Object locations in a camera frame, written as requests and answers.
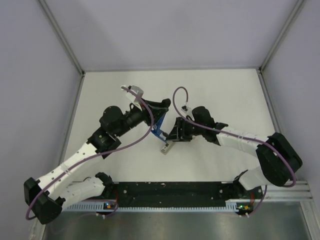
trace wall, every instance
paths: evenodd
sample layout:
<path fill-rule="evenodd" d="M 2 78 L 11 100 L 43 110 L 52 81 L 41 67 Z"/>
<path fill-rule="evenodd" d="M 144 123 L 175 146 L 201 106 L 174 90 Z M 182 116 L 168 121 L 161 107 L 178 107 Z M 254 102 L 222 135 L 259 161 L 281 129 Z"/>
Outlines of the wall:
<path fill-rule="evenodd" d="M 320 1 L 308 0 L 264 72 L 284 134 L 320 210 Z"/>
<path fill-rule="evenodd" d="M 86 71 L 259 67 L 297 0 L 46 0 Z"/>
<path fill-rule="evenodd" d="M 35 0 L 0 2 L 0 233 L 28 239 L 23 183 L 57 164 L 80 77 Z"/>

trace purple cable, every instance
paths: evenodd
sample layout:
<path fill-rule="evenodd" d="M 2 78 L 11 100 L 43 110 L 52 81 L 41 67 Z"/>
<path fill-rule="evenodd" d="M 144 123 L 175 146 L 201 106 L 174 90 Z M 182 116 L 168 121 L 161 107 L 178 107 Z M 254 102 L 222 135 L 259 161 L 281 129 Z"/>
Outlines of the purple cable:
<path fill-rule="evenodd" d="M 113 216 L 115 214 L 115 212 L 118 210 L 119 205 L 118 205 L 118 203 L 116 201 L 107 201 L 107 203 L 115 204 L 114 210 L 111 213 L 109 213 L 108 215 L 104 215 L 106 218 L 109 218 L 109 217 L 111 217 L 111 216 Z M 93 215 L 96 216 L 97 214 L 96 213 L 92 213 L 92 212 L 82 214 L 82 215 L 78 216 L 77 218 L 75 218 L 74 220 L 70 221 L 65 227 L 61 228 L 59 231 L 54 230 L 53 223 L 51 223 L 50 224 L 50 231 L 51 231 L 51 233 L 53 235 L 58 235 L 58 234 L 62 233 L 64 230 L 66 230 L 67 228 L 69 228 L 72 224 L 75 224 L 82 217 L 93 216 Z"/>
<path fill-rule="evenodd" d="M 149 113 L 149 115 L 150 115 L 150 118 L 151 118 L 151 124 L 150 124 L 150 127 L 149 127 L 148 131 L 147 131 L 141 138 L 139 138 L 138 140 L 130 143 L 130 144 L 127 145 L 127 146 L 123 146 L 123 147 L 120 147 L 120 148 L 117 148 L 117 149 L 114 149 L 114 150 L 110 150 L 110 151 L 101 152 L 101 153 L 98 153 L 98 154 L 89 156 L 89 157 L 87 157 L 87 158 L 85 158 L 85 159 L 83 159 L 83 160 L 75 163 L 74 165 L 72 165 L 71 167 L 68 168 L 68 172 L 70 172 L 72 169 L 74 169 L 75 167 L 79 166 L 80 164 L 83 164 L 84 162 L 89 161 L 89 160 L 91 160 L 91 159 L 94 159 L 94 158 L 96 158 L 96 157 L 99 157 L 99 156 L 102 156 L 102 155 L 108 155 L 108 154 L 112 154 L 112 153 L 115 153 L 115 152 L 119 152 L 119 151 L 121 151 L 121 150 L 128 149 L 128 148 L 130 148 L 130 147 L 138 144 L 139 142 L 141 142 L 141 141 L 142 141 L 143 139 L 145 139 L 145 138 L 148 136 L 148 134 L 151 132 L 151 130 L 152 130 L 153 126 L 154 126 L 154 115 L 152 114 L 151 109 L 148 107 L 148 105 L 146 104 L 146 102 L 143 101 L 142 98 L 139 97 L 137 94 L 135 94 L 133 91 L 131 91 L 130 89 L 128 89 L 128 88 L 126 88 L 126 87 L 124 87 L 124 86 L 122 86 L 121 88 L 122 88 L 123 90 L 131 93 L 133 96 L 135 96 L 135 97 L 142 103 L 142 105 L 145 107 L 145 109 L 148 111 L 148 113 Z M 27 220 L 32 220 L 32 219 L 34 219 L 34 218 L 36 217 L 36 216 L 29 217 L 29 215 L 30 215 L 30 212 L 31 212 L 33 206 L 35 205 L 38 197 L 39 197 L 41 194 L 43 194 L 48 188 L 50 188 L 53 184 L 55 184 L 59 179 L 61 179 L 64 175 L 66 175 L 65 172 L 61 173 L 58 177 L 56 177 L 54 180 L 52 180 L 52 182 L 50 182 L 47 186 L 45 186 L 45 187 L 35 196 L 35 198 L 34 198 L 34 199 L 32 200 L 32 202 L 30 203 L 28 210 L 26 211 L 25 219 L 27 219 Z"/>
<path fill-rule="evenodd" d="M 268 148 L 270 148 L 280 159 L 281 161 L 284 163 L 284 165 L 288 168 L 291 176 L 292 176 L 292 183 L 290 185 L 284 185 L 283 187 L 285 188 L 291 188 L 293 187 L 294 185 L 296 185 L 296 182 L 297 182 L 297 177 L 294 173 L 294 171 L 292 170 L 292 168 L 290 167 L 290 165 L 287 163 L 287 161 L 285 160 L 285 158 L 280 154 L 280 152 L 277 151 L 277 149 L 275 149 L 271 144 L 267 143 L 267 142 L 264 142 L 262 140 L 259 140 L 259 139 L 254 139 L 254 138 L 251 138 L 251 137 L 245 137 L 245 136 L 240 136 L 240 135 L 237 135 L 237 134 L 234 134 L 234 133 L 231 133 L 231 132 L 227 132 L 227 131 L 223 131 L 223 130 L 219 130 L 219 129 L 214 129 L 214 128 L 211 128 L 211 127 L 207 127 L 207 126 L 204 126 L 204 125 L 201 125 L 201 124 L 198 124 L 196 122 L 193 122 L 191 120 L 189 120 L 188 118 L 184 117 L 178 110 L 177 108 L 177 105 L 176 105 L 176 93 L 179 89 L 183 89 L 185 91 L 185 94 L 186 94 L 186 103 L 188 102 L 189 100 L 189 94 L 188 94 L 188 90 L 184 87 L 184 86 L 180 86 L 178 87 L 176 90 L 174 90 L 173 92 L 173 96 L 172 96 L 172 104 L 173 104 L 173 107 L 175 109 L 175 111 L 178 113 L 178 115 L 183 118 L 185 121 L 187 121 L 188 123 L 190 124 L 193 124 L 197 127 L 200 127 L 200 128 L 203 128 L 203 129 L 207 129 L 207 130 L 210 130 L 210 131 L 214 131 L 214 132 L 217 132 L 217 133 L 223 133 L 223 134 L 226 134 L 226 135 L 229 135 L 229 136 L 232 136 L 232 137 L 235 137 L 235 138 L 242 138 L 244 140 L 247 140 L 247 141 L 252 141 L 252 142 L 256 142 L 256 143 L 259 143 L 259 144 L 263 144 L 265 146 L 267 146 Z M 261 206 L 263 200 L 265 199 L 266 197 L 266 194 L 267 194 L 267 185 L 265 185 L 265 189 L 264 189 L 264 193 L 263 193 L 263 196 L 261 197 L 261 200 L 259 201 L 259 203 L 257 204 L 257 206 L 254 208 L 254 210 L 249 214 L 249 216 L 251 216 L 253 213 L 255 213 Z"/>

